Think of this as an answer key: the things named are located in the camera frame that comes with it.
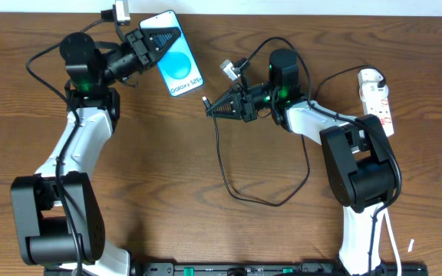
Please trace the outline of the blue Galaxy smartphone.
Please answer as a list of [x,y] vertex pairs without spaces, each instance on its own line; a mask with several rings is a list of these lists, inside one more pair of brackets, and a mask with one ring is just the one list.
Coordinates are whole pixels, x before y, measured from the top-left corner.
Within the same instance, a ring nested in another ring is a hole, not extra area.
[[157,67],[172,97],[192,91],[203,86],[203,77],[197,66],[183,29],[176,13],[165,11],[140,22],[141,28],[177,27],[180,37],[158,62]]

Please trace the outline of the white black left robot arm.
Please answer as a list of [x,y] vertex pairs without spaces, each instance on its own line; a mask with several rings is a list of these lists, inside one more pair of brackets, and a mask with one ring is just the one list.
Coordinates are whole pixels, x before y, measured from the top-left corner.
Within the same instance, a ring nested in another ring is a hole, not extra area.
[[114,83],[154,67],[181,36],[177,27],[135,29],[120,43],[66,36],[58,50],[69,80],[68,121],[46,162],[15,178],[12,208],[21,258],[47,275],[140,275],[130,253],[105,237],[91,177],[120,117]]

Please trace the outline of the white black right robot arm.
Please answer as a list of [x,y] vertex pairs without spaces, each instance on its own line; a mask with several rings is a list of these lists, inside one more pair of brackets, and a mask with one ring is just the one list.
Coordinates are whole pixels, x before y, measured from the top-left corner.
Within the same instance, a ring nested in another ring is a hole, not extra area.
[[385,272],[379,256],[381,223],[401,194],[402,175],[388,142],[381,118],[371,102],[386,99],[384,75],[375,67],[358,67],[364,116],[353,117],[322,107],[304,92],[299,71],[307,67],[294,49],[280,48],[269,56],[269,79],[249,85],[245,71],[249,59],[226,60],[221,69],[233,81],[215,103],[203,99],[213,120],[250,122],[260,110],[270,110],[274,122],[286,131],[321,146],[328,183],[343,207],[344,230],[338,252],[340,271],[346,275],[380,275]]

